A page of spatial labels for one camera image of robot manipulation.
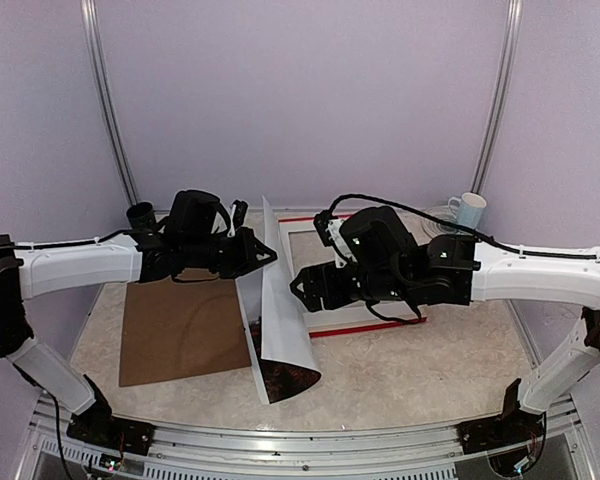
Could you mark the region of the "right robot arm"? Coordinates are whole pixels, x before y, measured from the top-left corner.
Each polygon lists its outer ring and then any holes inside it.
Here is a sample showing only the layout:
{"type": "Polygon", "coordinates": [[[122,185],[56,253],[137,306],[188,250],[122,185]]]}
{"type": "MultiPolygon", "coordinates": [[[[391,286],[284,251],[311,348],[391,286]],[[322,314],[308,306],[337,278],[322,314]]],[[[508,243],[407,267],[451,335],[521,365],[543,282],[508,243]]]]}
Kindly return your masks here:
{"type": "Polygon", "coordinates": [[[291,292],[310,312],[362,302],[420,306],[491,300],[570,303],[583,308],[567,338],[529,375],[505,392],[500,414],[463,422],[458,431],[472,453],[539,436],[551,404],[600,364],[600,247],[541,249],[500,244],[467,227],[418,244],[395,210],[369,207],[341,220],[314,218],[335,260],[300,270],[291,292]]]}

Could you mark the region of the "autumn forest photo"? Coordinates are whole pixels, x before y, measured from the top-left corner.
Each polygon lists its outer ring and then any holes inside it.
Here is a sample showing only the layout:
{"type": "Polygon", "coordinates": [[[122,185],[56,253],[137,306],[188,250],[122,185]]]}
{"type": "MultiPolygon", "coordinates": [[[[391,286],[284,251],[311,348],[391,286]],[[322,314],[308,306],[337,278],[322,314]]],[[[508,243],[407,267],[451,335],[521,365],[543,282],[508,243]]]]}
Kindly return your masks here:
{"type": "Polygon", "coordinates": [[[236,281],[238,300],[260,401],[270,405],[298,395],[321,378],[299,300],[291,293],[291,254],[279,220],[263,202],[262,239],[278,256],[236,281]]]}

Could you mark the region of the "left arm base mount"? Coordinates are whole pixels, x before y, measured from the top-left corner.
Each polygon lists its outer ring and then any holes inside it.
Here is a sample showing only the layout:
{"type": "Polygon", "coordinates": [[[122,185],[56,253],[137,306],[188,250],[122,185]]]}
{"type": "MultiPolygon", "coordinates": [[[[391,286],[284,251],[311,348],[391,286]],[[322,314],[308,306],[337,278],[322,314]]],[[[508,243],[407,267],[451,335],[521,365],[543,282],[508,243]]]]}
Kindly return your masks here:
{"type": "Polygon", "coordinates": [[[112,415],[73,415],[67,427],[67,436],[90,445],[147,456],[156,427],[147,422],[112,415]]]}

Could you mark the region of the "white mat board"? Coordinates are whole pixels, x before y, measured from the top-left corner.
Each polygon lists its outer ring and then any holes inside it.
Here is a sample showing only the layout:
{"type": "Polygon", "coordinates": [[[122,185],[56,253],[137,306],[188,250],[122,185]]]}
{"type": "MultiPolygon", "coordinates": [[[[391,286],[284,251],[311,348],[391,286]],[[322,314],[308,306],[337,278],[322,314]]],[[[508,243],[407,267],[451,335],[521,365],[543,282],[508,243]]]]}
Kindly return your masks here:
{"type": "MultiPolygon", "coordinates": [[[[292,277],[306,266],[336,259],[334,250],[322,245],[309,217],[284,219],[279,222],[279,231],[292,277]]],[[[374,310],[385,317],[417,320],[404,302],[383,302],[374,306],[374,310]]],[[[305,312],[304,320],[311,336],[333,331],[342,333],[347,329],[389,326],[387,321],[370,313],[363,302],[334,311],[305,312]]]]}

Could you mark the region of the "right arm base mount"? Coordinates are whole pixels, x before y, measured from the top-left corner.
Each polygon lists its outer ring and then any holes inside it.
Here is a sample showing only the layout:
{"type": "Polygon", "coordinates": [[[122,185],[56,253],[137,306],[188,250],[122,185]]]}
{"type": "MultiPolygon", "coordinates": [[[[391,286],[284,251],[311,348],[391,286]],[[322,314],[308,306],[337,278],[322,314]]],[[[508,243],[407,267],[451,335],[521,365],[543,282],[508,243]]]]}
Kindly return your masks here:
{"type": "Polygon", "coordinates": [[[544,416],[520,413],[503,419],[495,415],[462,422],[457,431],[463,453],[474,454],[542,437],[544,416]]]}

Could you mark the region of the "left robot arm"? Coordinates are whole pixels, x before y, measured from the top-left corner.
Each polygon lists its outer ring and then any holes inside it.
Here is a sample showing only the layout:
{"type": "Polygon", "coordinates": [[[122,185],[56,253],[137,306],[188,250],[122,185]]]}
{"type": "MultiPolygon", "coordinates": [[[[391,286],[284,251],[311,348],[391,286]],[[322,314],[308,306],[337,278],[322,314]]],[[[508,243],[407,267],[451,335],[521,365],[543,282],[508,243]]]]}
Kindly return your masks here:
{"type": "Polygon", "coordinates": [[[0,235],[0,358],[63,404],[80,431],[98,444],[113,443],[120,424],[104,395],[35,337],[25,301],[98,284],[176,280],[186,269],[242,277],[277,258],[245,226],[247,210],[241,200],[225,208],[214,194],[181,190],[161,221],[150,205],[137,204],[127,211],[130,229],[104,237],[16,243],[0,235]]]}

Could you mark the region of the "brown cardboard backing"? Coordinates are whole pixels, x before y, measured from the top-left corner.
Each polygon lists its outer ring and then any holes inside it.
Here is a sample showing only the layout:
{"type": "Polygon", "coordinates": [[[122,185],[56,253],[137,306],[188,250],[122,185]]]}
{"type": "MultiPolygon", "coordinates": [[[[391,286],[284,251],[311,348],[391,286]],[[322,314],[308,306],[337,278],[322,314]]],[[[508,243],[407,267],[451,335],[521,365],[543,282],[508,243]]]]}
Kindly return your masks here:
{"type": "Polygon", "coordinates": [[[251,365],[233,280],[169,279],[126,289],[119,385],[131,387],[251,365]]]}

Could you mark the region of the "red wooden picture frame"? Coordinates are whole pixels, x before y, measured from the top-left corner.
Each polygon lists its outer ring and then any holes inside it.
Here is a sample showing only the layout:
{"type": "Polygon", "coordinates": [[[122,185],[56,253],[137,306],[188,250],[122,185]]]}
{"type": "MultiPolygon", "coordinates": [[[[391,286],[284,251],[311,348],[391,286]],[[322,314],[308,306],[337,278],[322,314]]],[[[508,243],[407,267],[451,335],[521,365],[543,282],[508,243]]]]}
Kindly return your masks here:
{"type": "MultiPolygon", "coordinates": [[[[330,261],[342,262],[331,247],[322,244],[314,228],[312,215],[280,216],[278,225],[291,279],[294,279],[303,267],[330,261]]],[[[303,305],[300,309],[311,337],[396,326],[396,323],[376,318],[366,309],[363,302],[356,302],[334,311],[310,313],[303,305]]]]}

